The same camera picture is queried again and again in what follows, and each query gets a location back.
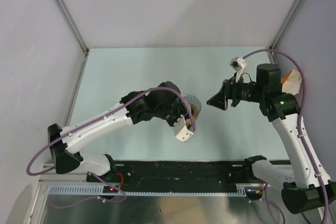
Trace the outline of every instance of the metal floor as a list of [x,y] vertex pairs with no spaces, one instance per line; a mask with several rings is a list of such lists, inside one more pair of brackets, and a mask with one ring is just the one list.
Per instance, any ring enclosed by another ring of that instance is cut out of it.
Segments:
[[[249,204],[235,197],[130,196],[121,203],[88,200],[69,209],[57,206],[75,203],[87,196],[50,195],[43,224],[236,224],[273,223],[264,202]],[[286,223],[305,223],[301,215],[286,213]],[[319,223],[317,212],[309,212],[311,223]]]

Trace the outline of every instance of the metal profile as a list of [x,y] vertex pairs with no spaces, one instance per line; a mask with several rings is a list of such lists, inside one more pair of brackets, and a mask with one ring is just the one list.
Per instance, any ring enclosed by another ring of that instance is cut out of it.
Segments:
[[39,185],[40,189],[35,201],[34,210],[29,216],[28,224],[40,224],[43,217],[43,212],[48,198],[48,186]]
[[276,64],[278,66],[278,62],[277,59],[275,58],[274,52],[267,52],[267,56],[271,64]]
[[303,1],[304,0],[294,0],[294,2],[290,6],[290,9],[289,9],[289,11],[288,11],[288,13],[285,17],[285,20],[282,22],[282,24],[280,26],[280,29],[278,30],[278,32],[277,32],[275,38],[273,39],[269,48],[271,48],[271,49],[277,48],[279,42],[281,41],[282,37],[286,33],[288,27],[290,26],[292,20],[294,19],[295,14],[297,13],[299,8],[301,7]]
[[[103,193],[104,185],[51,185],[48,193],[53,195],[115,195],[115,193]],[[127,196],[214,196],[214,197],[246,197],[244,186],[237,186],[236,193],[157,193],[157,192],[129,192]]]
[[78,95],[78,91],[79,91],[79,87],[80,87],[80,84],[82,82],[82,78],[83,78],[83,75],[84,75],[84,70],[85,70],[85,66],[86,66],[86,63],[87,63],[87,59],[88,59],[88,55],[85,56],[81,66],[80,66],[80,70],[79,70],[79,73],[78,73],[76,84],[75,84],[75,87],[72,91],[71,100],[70,100],[68,110],[67,110],[67,113],[66,113],[66,116],[65,116],[64,125],[69,125],[70,124],[71,116],[72,116],[72,113],[73,113],[73,109],[75,107],[75,103],[76,103],[76,99],[77,99],[77,95]]
[[34,197],[33,197],[33,201],[31,202],[30,206],[29,206],[29,210],[26,214],[26,218],[24,220],[24,223],[30,223],[32,217],[33,217],[33,212],[35,210],[35,206],[37,204],[37,199],[38,199],[38,195],[39,195],[39,192],[41,190],[41,187],[42,185],[37,185],[36,187],[36,190],[35,190],[35,193],[34,193]]
[[68,24],[71,32],[73,33],[73,35],[75,36],[79,46],[81,47],[83,53],[85,55],[87,55],[88,53],[88,48],[87,46],[85,45],[85,42],[73,20],[73,18],[71,17],[70,13],[69,13],[69,10],[68,8],[66,7],[65,3],[63,0],[55,0],[56,2],[56,5],[58,7],[58,9],[60,10],[60,12],[62,13],[63,15],[63,18],[65,19],[66,23]]

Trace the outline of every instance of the white wall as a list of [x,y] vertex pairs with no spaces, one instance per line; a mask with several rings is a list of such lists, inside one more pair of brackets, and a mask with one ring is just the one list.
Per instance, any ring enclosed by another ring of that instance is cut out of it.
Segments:
[[65,0],[88,47],[269,46],[294,0]]
[[[336,0],[305,0],[277,49],[293,56],[307,78],[304,122],[320,161],[336,180]],[[281,68],[292,68],[277,58]]]
[[54,0],[0,6],[0,223],[18,224],[38,179],[27,163],[47,143],[47,126],[63,123],[83,54]]

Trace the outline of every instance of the cable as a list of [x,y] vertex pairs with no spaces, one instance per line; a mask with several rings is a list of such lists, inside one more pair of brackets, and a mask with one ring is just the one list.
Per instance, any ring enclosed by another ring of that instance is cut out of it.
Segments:
[[124,184],[124,176],[121,173],[116,173],[117,176],[121,177],[119,188],[121,188],[122,184]]
[[[264,202],[266,202],[266,199],[255,199],[255,200],[249,200],[249,202],[261,202],[261,201],[264,201]],[[283,211],[281,210],[281,208],[274,202],[274,201],[272,201],[272,200],[268,200],[268,202],[271,204],[271,205],[273,205],[278,211],[279,211],[279,213],[281,214],[281,216],[282,216],[282,219],[283,219],[283,222],[282,222],[282,224],[286,224],[286,219],[285,219],[285,214],[283,213]]]
[[[276,224],[279,224],[278,222],[277,222],[277,220],[276,220],[276,218],[275,218],[275,216],[273,215],[273,213],[272,213],[272,211],[271,211],[271,207],[270,207],[270,201],[269,201],[269,199],[268,199],[268,197],[267,197],[267,186],[268,186],[268,184],[266,184],[265,185],[265,202],[266,202],[266,206],[267,206],[267,208],[268,208],[268,212],[269,212],[269,214],[271,215],[271,217],[272,217],[272,220],[274,221],[274,223],[276,223]],[[285,217],[284,217],[284,213],[282,212],[282,210],[280,209],[280,207],[278,206],[278,205],[276,205],[276,208],[278,208],[279,209],[279,211],[281,212],[281,215],[282,215],[282,217],[284,218],[283,220],[283,224],[285,224],[286,223],[286,220],[285,220]]]
[[305,215],[304,212],[301,213],[302,217],[304,218],[304,220],[306,221],[307,224],[311,224],[311,222],[308,220],[307,216]]
[[254,54],[257,54],[259,52],[274,52],[276,54],[280,54],[282,56],[285,56],[287,59],[289,59],[295,66],[296,68],[299,70],[301,76],[302,76],[302,86],[303,86],[303,91],[302,91],[302,103],[301,103],[301,109],[300,109],[300,112],[298,114],[298,119],[297,119],[297,127],[298,127],[298,133],[299,133],[299,136],[300,136],[300,139],[302,141],[302,145],[303,147],[305,148],[304,150],[306,151],[308,157],[309,157],[309,160],[313,166],[313,169],[314,169],[314,172],[316,174],[316,177],[318,179],[318,182],[321,186],[321,189],[322,189],[322,192],[323,192],[323,199],[324,199],[324,213],[323,213],[323,219],[322,219],[322,223],[321,224],[325,224],[327,222],[327,217],[328,217],[328,194],[327,194],[327,190],[326,190],[326,187],[324,185],[324,182],[321,178],[321,175],[320,175],[320,171],[319,171],[319,168],[315,162],[315,159],[309,149],[309,146],[307,144],[307,141],[305,139],[305,137],[302,135],[302,127],[301,127],[301,121],[302,121],[302,113],[303,113],[303,109],[306,105],[306,91],[307,91],[307,83],[306,83],[306,78],[304,77],[304,74],[303,74],[303,71],[301,69],[301,67],[299,66],[299,64],[292,58],[290,57],[288,54],[284,53],[284,52],[281,52],[281,51],[278,51],[278,50],[275,50],[275,49],[260,49],[260,50],[256,50],[256,51],[253,51],[253,52],[250,52],[249,54],[243,56],[243,59],[245,60],[246,58],[254,55]]
[[265,185],[262,179],[260,180],[260,190],[259,191],[265,191]]
[[242,79],[243,78],[243,75],[245,75],[245,74],[247,74],[249,77],[250,77],[250,82],[252,82],[252,78],[251,78],[251,76],[250,76],[250,74],[249,73],[243,73],[241,76],[240,76],[240,78]]
[[103,116],[101,116],[101,117],[99,117],[99,118],[96,118],[96,119],[90,121],[90,122],[87,122],[87,123],[85,123],[85,124],[83,124],[83,125],[81,125],[81,126],[75,128],[75,129],[73,129],[72,131],[67,132],[66,134],[60,136],[59,138],[53,140],[52,142],[50,142],[49,144],[47,144],[46,146],[44,146],[44,147],[43,147],[41,150],[39,150],[39,151],[35,154],[35,156],[29,161],[29,163],[28,163],[28,165],[27,165],[27,168],[26,168],[26,173],[27,173],[29,176],[38,176],[38,175],[45,174],[45,173],[47,173],[47,172],[49,172],[49,171],[55,169],[55,167],[52,167],[52,168],[49,168],[49,169],[46,169],[46,170],[43,170],[43,171],[41,171],[41,172],[37,172],[37,173],[32,173],[32,172],[30,171],[30,168],[32,167],[34,161],[35,161],[35,160],[36,160],[36,159],[37,159],[37,158],[38,158],[38,157],[39,157],[39,156],[40,156],[46,149],[50,148],[51,146],[53,146],[53,145],[56,144],[57,142],[61,141],[63,138],[69,136],[69,134],[74,134],[74,133],[76,133],[77,131],[80,131],[80,130],[82,130],[82,129],[84,129],[84,128],[86,128],[86,127],[88,127],[88,126],[90,126],[90,125],[92,125],[92,124],[94,124],[94,123],[97,123],[97,122],[99,122],[99,121],[104,120],[104,117],[105,117],[105,116],[106,116],[106,117],[109,117],[110,115],[113,115],[113,114],[117,113],[118,111],[120,111],[120,110],[122,110],[123,108],[127,107],[128,105],[130,105],[131,103],[133,103],[134,101],[136,101],[137,99],[139,99],[140,97],[142,97],[143,95],[145,95],[145,94],[147,94],[147,93],[149,93],[149,92],[155,91],[155,90],[167,90],[167,91],[173,92],[174,94],[176,94],[176,95],[181,99],[181,101],[183,102],[185,108],[187,109],[187,112],[188,112],[188,115],[189,115],[189,118],[190,118],[190,120],[191,120],[191,124],[192,124],[192,127],[193,127],[193,131],[195,132],[195,131],[196,131],[195,120],[194,120],[193,115],[192,115],[192,113],[191,113],[191,109],[190,109],[188,103],[186,102],[186,100],[183,98],[183,96],[182,96],[180,93],[178,93],[176,90],[171,89],[171,88],[166,88],[166,87],[156,87],[156,88],[151,88],[151,89],[148,89],[148,90],[146,90],[146,91],[141,92],[140,94],[138,94],[136,97],[134,97],[133,99],[131,99],[130,101],[128,101],[128,102],[125,103],[124,105],[122,105],[122,106],[116,108],[115,110],[113,110],[113,111],[107,113],[106,115],[103,115]]
[[116,187],[116,186],[114,186],[114,185],[112,185],[112,184],[109,184],[109,183],[105,182],[105,181],[102,180],[98,175],[96,175],[96,174],[94,174],[94,173],[92,173],[92,175],[93,175],[97,180],[99,180],[100,182],[102,182],[102,183],[104,183],[105,185],[107,185],[107,186],[109,186],[109,187],[111,187],[111,188],[117,190],[118,192],[120,192],[120,193],[123,195],[123,198],[122,198],[122,199],[117,199],[117,200],[111,200],[111,199],[105,199],[105,198],[100,197],[100,196],[92,196],[92,197],[88,197],[88,198],[82,199],[82,200],[80,200],[80,201],[78,201],[78,202],[76,202],[76,203],[73,203],[73,204],[70,204],[70,205],[67,205],[67,206],[56,206],[52,201],[50,201],[50,205],[51,205],[52,207],[56,208],[56,209],[67,209],[67,208],[70,208],[70,207],[74,207],[74,206],[76,206],[76,205],[78,205],[78,204],[80,204],[80,203],[82,203],[82,202],[84,202],[84,201],[90,200],[90,199],[101,199],[101,200],[103,201],[103,203],[105,203],[106,201],[107,201],[107,202],[114,202],[114,203],[116,203],[116,202],[122,202],[122,201],[126,200],[127,196],[126,196],[126,193],[125,193],[123,190],[121,190],[120,188],[118,188],[118,187]]

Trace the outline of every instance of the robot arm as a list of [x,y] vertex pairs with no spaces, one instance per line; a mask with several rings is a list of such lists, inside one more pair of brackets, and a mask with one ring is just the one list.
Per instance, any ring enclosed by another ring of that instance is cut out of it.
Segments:
[[[207,101],[208,105],[227,110],[228,99],[232,107],[241,100],[259,103],[264,116],[278,132],[291,162],[292,172],[279,169],[263,156],[245,160],[250,180],[262,179],[278,190],[289,211],[293,214],[323,206],[323,195],[313,165],[300,139],[297,130],[297,118],[300,110],[292,94],[282,92],[281,71],[273,64],[261,64],[257,67],[256,82],[244,83],[242,74],[245,61],[232,60],[230,65],[239,73],[223,82],[221,90]],[[330,202],[336,199],[336,183],[322,167],[307,136],[303,120],[302,132],[312,156],[319,166],[320,174],[328,192]]]
[[[181,94],[179,88],[171,82],[164,82],[159,87],[174,89]],[[125,108],[118,109],[140,93],[142,91],[129,93],[113,107],[82,123],[63,129],[57,124],[51,125],[48,128],[49,142],[63,136],[62,141],[50,148],[56,173],[92,172],[108,181],[116,173],[112,157],[81,149],[105,134],[152,118],[166,120],[180,141],[187,142],[192,138],[192,127],[186,123],[186,119],[189,119],[188,111],[181,99],[170,91],[152,91]]]

